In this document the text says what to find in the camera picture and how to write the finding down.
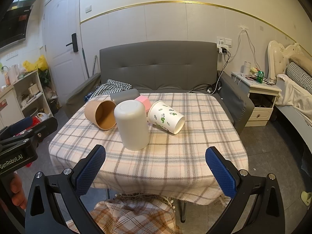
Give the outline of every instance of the white plastic container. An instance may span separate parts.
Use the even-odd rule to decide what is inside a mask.
[[[152,105],[147,115],[148,121],[152,124],[177,134],[185,123],[185,117],[159,100]]]
[[[244,62],[244,75],[250,75],[250,68],[251,68],[252,64],[250,62]]]
[[[144,105],[137,100],[119,103],[114,115],[123,145],[130,150],[140,150],[149,143],[149,128]]]

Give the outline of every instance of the yellow plastic bag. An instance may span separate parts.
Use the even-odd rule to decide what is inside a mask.
[[[40,68],[42,71],[48,69],[48,63],[46,62],[46,58],[44,55],[41,55],[39,59],[35,63],[30,63],[29,61],[24,61],[23,67],[27,70],[27,72],[34,71]]]

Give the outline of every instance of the green soda can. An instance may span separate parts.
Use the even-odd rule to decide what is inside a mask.
[[[258,75],[257,75],[256,82],[257,82],[257,83],[262,83],[262,82],[263,82],[263,77],[264,77],[263,71],[259,70],[259,71],[258,71]]]

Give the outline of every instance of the human hand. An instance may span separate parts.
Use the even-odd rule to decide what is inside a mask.
[[[21,209],[26,209],[27,199],[22,188],[21,178],[16,173],[14,173],[14,178],[11,180],[10,189],[14,193],[12,203],[15,206],[20,206]]]

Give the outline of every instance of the black cable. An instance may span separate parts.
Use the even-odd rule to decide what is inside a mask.
[[[191,90],[191,92],[194,91],[196,87],[202,86],[202,85],[210,85],[210,84],[208,84],[208,83],[201,83],[201,84],[199,84],[199,85],[196,85],[196,86]]]
[[[230,59],[230,57],[231,57],[231,53],[230,53],[229,51],[227,51],[226,53],[227,53],[227,56],[228,56],[228,57],[227,57],[227,61],[225,62],[224,66],[223,66],[223,68],[222,68],[222,70],[221,70],[220,76],[219,76],[218,80],[216,81],[216,83],[219,82],[220,77],[221,77],[221,75],[222,75],[222,73],[223,73],[223,70],[224,70],[225,67],[227,66],[227,63],[229,62],[229,59]],[[210,86],[211,84],[208,84],[208,83],[199,84],[199,85],[195,86],[195,87],[190,91],[190,93],[192,93],[192,92],[195,90],[196,87],[201,86],[201,85],[208,85],[208,86]],[[207,90],[207,89],[208,89],[208,86],[207,86],[206,88],[204,88],[204,89],[197,89],[197,91],[199,91],[199,90]]]

